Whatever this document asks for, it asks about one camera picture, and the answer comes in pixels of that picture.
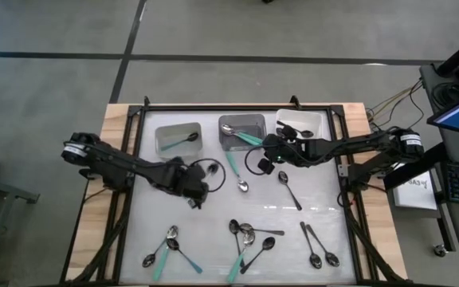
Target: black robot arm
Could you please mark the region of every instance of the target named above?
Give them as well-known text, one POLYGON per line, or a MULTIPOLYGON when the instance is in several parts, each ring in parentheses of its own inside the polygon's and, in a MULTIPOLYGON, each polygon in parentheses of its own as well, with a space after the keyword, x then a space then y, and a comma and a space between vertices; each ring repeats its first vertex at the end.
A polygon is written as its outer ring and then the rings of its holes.
POLYGON ((137 174, 161 191, 193 199, 198 207, 208 192, 208 185, 202 181, 205 172, 199 165, 187 166, 180 158, 151 163, 113 148, 95 134, 72 134, 61 157, 71 164, 89 167, 90 174, 101 175, 104 185, 113 190, 130 187, 131 175, 137 174))
POLYGON ((302 140, 296 132, 284 126, 280 135, 267 135, 263 140, 265 158, 258 167, 270 174, 274 163, 290 163, 296 167, 310 167, 325 163, 335 156, 353 155, 366 151, 379 153, 365 163, 355 163, 348 168, 348 181, 352 189, 362 189, 371 175, 391 169, 395 163, 412 163, 419 160, 424 150, 419 134, 411 129, 390 128, 370 135, 341 140, 302 140))

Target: spoon bowl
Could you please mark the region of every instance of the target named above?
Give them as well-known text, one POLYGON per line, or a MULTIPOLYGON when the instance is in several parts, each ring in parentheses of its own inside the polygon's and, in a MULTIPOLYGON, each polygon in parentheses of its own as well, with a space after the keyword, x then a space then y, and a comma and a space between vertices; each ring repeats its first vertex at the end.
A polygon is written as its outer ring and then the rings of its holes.
POLYGON ((156 259, 156 254, 157 254, 157 251, 159 251, 160 247, 162 247, 164 245, 164 243, 166 243, 166 239, 173 239, 173 238, 176 238, 179 234, 179 228, 177 226, 172 226, 169 228, 169 230, 167 230, 167 235, 166 235, 166 238, 164 238, 164 240, 160 243, 159 247, 157 247, 157 249, 155 250, 154 253, 152 254, 148 254, 144 259, 143 259, 143 263, 141 264, 141 266, 143 268, 147 268, 147 267, 150 267, 154 262, 155 262, 155 259, 156 259))
POLYGON ((329 265, 334 266, 334 267, 339 267, 339 259, 333 253, 327 252, 325 254, 325 260, 327 261, 329 265))
POLYGON ((238 178, 238 189, 242 192, 247 192, 249 191, 249 184, 241 178, 238 178))
POLYGON ((312 253, 309 256, 309 262, 311 262, 311 265, 316 269, 322 268, 322 260, 320 259, 320 256, 318 256, 317 254, 312 253))
POLYGON ((293 195, 293 191, 290 189, 288 186, 288 175, 284 171, 279 171, 279 174, 277 175, 279 182, 284 184, 287 188, 288 191, 290 192, 290 195, 292 196, 293 203, 295 203, 295 207, 297 210, 302 210, 302 206, 300 205, 299 201, 296 200, 295 195, 293 195))

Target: wire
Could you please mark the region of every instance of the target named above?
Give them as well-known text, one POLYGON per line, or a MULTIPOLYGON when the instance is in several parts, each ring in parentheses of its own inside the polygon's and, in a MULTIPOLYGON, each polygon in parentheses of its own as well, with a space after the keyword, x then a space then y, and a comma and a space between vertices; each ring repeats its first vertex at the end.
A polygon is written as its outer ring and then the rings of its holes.
POLYGON ((412 93, 410 93, 409 97, 410 97, 410 101, 412 102, 412 104, 414 104, 415 108, 417 108, 419 112, 421 112, 421 116, 419 117, 419 120, 416 120, 415 123, 411 124, 407 129, 412 128, 414 125, 420 122, 422 118, 424 118, 424 112, 422 111, 421 108, 419 108, 417 104, 415 104, 414 99, 412 98, 412 93))
MULTIPOLYGON (((393 115, 394 110, 396 109, 396 107, 398 107, 399 104, 402 103, 403 100, 405 100, 407 97, 410 97, 410 99, 412 99, 412 94, 413 94, 414 92, 417 92, 420 88, 421 88, 420 85, 418 85, 418 84, 414 85, 414 86, 412 87, 412 89, 410 90, 410 92, 409 92, 409 94, 408 94, 407 96, 403 97, 401 100, 399 100, 398 102, 396 102, 396 104, 394 104, 394 106, 392 107, 392 109, 390 110, 390 113, 389 113, 389 120, 385 121, 384 123, 379 124, 378 126, 379 126, 379 127, 382 127, 383 125, 389 123, 389 122, 392 120, 392 115, 393 115)), ((414 105, 416 106, 416 108, 418 108, 418 109, 421 111, 422 117, 424 117, 424 112, 423 112, 415 103, 414 103, 414 105)))
POLYGON ((101 194, 102 192, 106 191, 107 188, 104 188, 102 189, 101 191, 97 191, 96 193, 92 194, 92 195, 89 195, 86 199, 83 200, 83 203, 86 203, 88 201, 88 199, 92 198, 92 197, 95 197, 99 194, 101 194))
POLYGON ((226 169, 224 168, 222 163, 220 161, 216 160, 216 159, 198 159, 198 160, 194 161, 193 163, 191 163, 189 166, 193 167, 196 163, 200 163, 202 161, 207 161, 207 160, 215 162, 216 164, 218 164, 222 168, 222 183, 221 183, 221 185, 219 185, 216 189, 214 189, 212 191, 208 191, 208 192, 215 192, 215 191, 220 190, 222 185, 226 181, 226 169))
POLYGON ((383 111, 389 104, 392 104, 395 100, 397 99, 400 99, 399 101, 401 102, 402 100, 404 100, 407 96, 404 96, 402 98, 403 95, 407 94, 409 91, 413 91, 413 90, 418 90, 419 88, 421 87, 421 80, 417 81, 413 86, 409 87, 409 88, 405 88, 404 90, 402 90, 401 92, 397 93, 396 95, 392 96, 391 98, 387 99, 387 100, 384 100, 382 102, 380 102, 379 104, 375 105, 373 108, 371 108, 371 110, 375 110, 375 108, 377 108, 378 106, 380 106, 381 104, 384 104, 377 112, 375 112, 375 114, 370 118, 368 119, 369 122, 372 122, 374 120, 376 120, 378 118, 378 115, 380 114, 381 111, 383 111))
POLYGON ((385 189, 381 188, 381 187, 377 187, 375 185, 372 185, 372 184, 369 184, 369 183, 365 183, 365 182, 361 182, 362 184, 364 184, 365 186, 367 187, 371 187, 371 188, 374 188, 374 189, 377 189, 379 191, 383 191, 383 192, 387 192, 385 189))

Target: desk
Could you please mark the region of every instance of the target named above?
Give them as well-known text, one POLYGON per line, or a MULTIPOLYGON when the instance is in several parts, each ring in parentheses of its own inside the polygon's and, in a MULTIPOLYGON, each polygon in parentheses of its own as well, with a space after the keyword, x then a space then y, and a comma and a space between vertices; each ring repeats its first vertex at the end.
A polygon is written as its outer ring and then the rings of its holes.
MULTIPOLYGON (((122 139, 124 136, 124 128, 127 120, 129 105, 131 104, 110 104, 107 107, 100 138, 103 141, 111 144, 113 147, 122 146, 122 139)), ((167 105, 170 104, 151 104, 151 106, 154 107, 167 105)), ((349 136, 361 136, 370 133, 363 104, 345 103, 341 105, 343 105, 345 111, 349 136)), ((135 132, 137 129, 136 126, 137 124, 132 125, 130 140, 128 141, 128 150, 132 150, 133 148, 135 132)), ((354 158, 356 163, 363 163, 372 157, 373 154, 373 152, 363 153, 354 155, 354 158)), ((371 180, 370 184, 383 187, 383 182, 377 179, 371 180)), ((92 195, 101 189, 101 180, 93 180, 89 183, 85 196, 87 197, 92 195)), ((104 232, 106 228, 106 221, 108 218, 108 210, 111 198, 112 195, 110 192, 104 192, 92 199, 89 199, 89 201, 86 202, 86 204, 84 204, 82 207, 78 225, 76 230, 74 230, 72 253, 70 257, 67 257, 68 262, 65 263, 66 269, 64 275, 66 280, 73 279, 75 276, 77 276, 90 262, 96 251, 99 249, 104 239, 104 232)), ((363 204, 365 207, 367 223, 373 244, 376 246, 377 250, 383 256, 386 262, 393 268, 393 270, 399 276, 407 278, 405 265, 403 263, 402 253, 399 247, 398 237, 396 235, 396 229, 394 227, 394 222, 386 194, 382 191, 369 189, 363 192, 363 204)), ((120 212, 121 207, 122 206, 119 206, 119 208, 117 208, 117 213, 120 212)), ((106 269, 107 272, 105 273, 106 278, 110 278, 112 275, 112 265, 114 264, 115 257, 115 252, 113 250, 115 248, 116 243, 113 245, 112 250, 109 252, 108 267, 106 269)), ((363 277, 369 279, 370 273, 369 269, 367 268, 367 256, 364 248, 360 244, 359 258, 363 267, 363 277)))

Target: metal spoon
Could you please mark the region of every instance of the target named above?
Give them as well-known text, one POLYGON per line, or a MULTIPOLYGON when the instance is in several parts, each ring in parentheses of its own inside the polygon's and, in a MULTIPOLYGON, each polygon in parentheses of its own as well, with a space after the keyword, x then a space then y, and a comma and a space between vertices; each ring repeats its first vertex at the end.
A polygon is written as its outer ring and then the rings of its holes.
MULTIPOLYGON (((235 219, 231 219, 229 221, 229 231, 231 231, 231 233, 235 235, 235 240, 237 241, 238 255, 240 255, 241 253, 240 244, 238 243, 238 236, 237 236, 237 233, 239 230, 240 228, 238 226, 238 221, 235 219)), ((242 259, 242 261, 240 261, 240 267, 244 267, 244 266, 245 266, 244 259, 242 259)))
MULTIPOLYGON (((179 234, 178 227, 172 226, 167 231, 167 239, 174 239, 178 236, 178 234, 179 234)), ((160 275, 163 273, 163 269, 164 269, 164 266, 166 265, 166 259, 167 259, 168 254, 169 254, 169 246, 166 246, 166 249, 164 250, 162 256, 160 257, 159 266, 157 266, 157 269, 153 273, 153 281, 158 281, 160 278, 160 275)))
POLYGON ((254 242, 254 232, 250 231, 246 234, 244 234, 244 249, 242 250, 242 253, 238 256, 238 259, 235 261, 235 264, 233 264, 233 267, 231 268, 231 271, 229 272, 228 277, 226 280, 229 283, 233 283, 235 281, 235 277, 237 276, 238 273, 238 266, 240 265, 240 261, 242 261, 242 258, 244 257, 245 250, 247 249, 247 246, 251 246, 254 242))
POLYGON ((197 132, 193 132, 191 133, 186 139, 184 140, 180 140, 179 142, 176 142, 176 143, 170 143, 170 144, 167 144, 163 147, 160 148, 161 151, 166 151, 172 147, 176 147, 177 145, 181 144, 181 143, 184 143, 186 141, 190 141, 190 142, 193 142, 195 140, 197 140, 199 137, 199 134, 197 132))
POLYGON ((157 251, 159 251, 160 247, 162 247, 164 245, 164 243, 166 243, 166 239, 170 238, 170 239, 174 239, 176 238, 176 236, 179 234, 179 229, 177 226, 172 226, 169 228, 169 230, 167 231, 167 235, 166 237, 164 238, 164 240, 160 243, 159 247, 157 247, 157 249, 155 250, 154 253, 152 254, 148 254, 144 260, 143 260, 143 268, 147 268, 147 267, 150 267, 150 265, 153 264, 153 262, 155 262, 155 255, 157 254, 157 251))
POLYGON ((180 250, 180 244, 179 242, 177 242, 175 239, 167 239, 167 246, 169 248, 171 248, 172 250, 178 250, 179 253, 181 255, 183 255, 183 257, 185 259, 187 259, 187 261, 190 263, 190 265, 194 268, 194 270, 196 270, 196 272, 198 272, 199 274, 203 273, 203 269, 201 269, 201 267, 199 267, 196 263, 194 263, 192 260, 190 260, 181 250, 180 250))
MULTIPOLYGON (((285 123, 281 122, 280 120, 278 120, 277 123, 280 124, 280 125, 283 125, 283 126, 289 125, 289 124, 285 124, 285 123)), ((294 128, 294 127, 292 127, 292 128, 293 128, 294 130, 296 130, 297 132, 299 132, 300 135, 301 135, 302 137, 304 137, 304 138, 312 137, 312 136, 315 135, 314 133, 312 133, 311 131, 308 131, 308 130, 305 130, 305 131, 302 131, 302 132, 301 132, 301 131, 299 131, 298 129, 296 129, 296 128, 294 128)))
POLYGON ((315 252, 312 250, 311 242, 309 241, 308 232, 306 231, 306 225, 304 224, 304 222, 300 222, 300 227, 302 228, 302 231, 304 232, 306 240, 308 241, 308 244, 309 244, 309 249, 311 250, 311 255, 309 256, 309 262, 311 262, 311 265, 315 267, 316 269, 322 268, 322 260, 320 259, 320 256, 315 254, 315 252))
POLYGON ((249 184, 247 184, 247 182, 240 177, 240 173, 238 172, 237 163, 235 163, 235 158, 231 154, 231 151, 227 151, 226 152, 226 158, 228 159, 228 162, 229 162, 229 165, 231 166, 231 169, 233 170, 233 172, 237 176, 238 189, 241 192, 249 191, 249 184))
POLYGON ((279 171, 278 178, 279 178, 279 182, 283 183, 288 188, 288 190, 290 191, 290 194, 292 195, 293 202, 295 203, 296 209, 297 210, 302 210, 302 206, 300 206, 300 203, 296 200, 295 195, 293 195, 292 190, 288 186, 288 175, 286 174, 286 172, 279 171))
POLYGON ((329 265, 332 265, 334 267, 338 267, 339 266, 339 259, 338 257, 331 253, 331 252, 327 252, 327 250, 325 249, 324 245, 322 244, 322 242, 318 239, 318 237, 316 236, 315 234, 315 231, 312 230, 311 226, 308 224, 306 226, 306 228, 308 229, 309 233, 318 241, 318 243, 320 244, 320 246, 322 246, 322 249, 324 250, 325 252, 325 260, 327 260, 327 263, 329 265))
POLYGON ((284 235, 284 231, 283 230, 257 230, 257 229, 254 229, 250 224, 248 223, 242 223, 240 225, 240 230, 246 234, 248 232, 254 232, 254 231, 261 231, 261 232, 267 232, 267 233, 270 233, 270 234, 275 234, 275 235, 280 235, 280 236, 283 236, 284 235))
POLYGON ((221 125, 221 131, 222 131, 223 134, 225 134, 227 136, 236 136, 239 139, 241 139, 241 140, 245 141, 246 143, 251 144, 253 146, 259 146, 259 145, 261 145, 263 143, 262 139, 257 138, 256 136, 248 135, 248 134, 244 133, 243 131, 237 131, 232 126, 230 126, 228 124, 221 125))
POLYGON ((263 250, 271 250, 275 245, 276 245, 276 239, 275 238, 273 238, 273 237, 266 238, 263 241, 263 243, 261 244, 260 252, 258 252, 258 254, 256 254, 256 256, 253 258, 253 260, 251 260, 251 262, 247 263, 247 265, 244 266, 244 268, 240 269, 240 274, 244 274, 245 271, 247 271, 247 269, 251 266, 251 264, 253 264, 254 260, 256 260, 256 258, 258 258, 258 256, 260 256, 260 254, 261 254, 261 252, 263 252, 263 250))

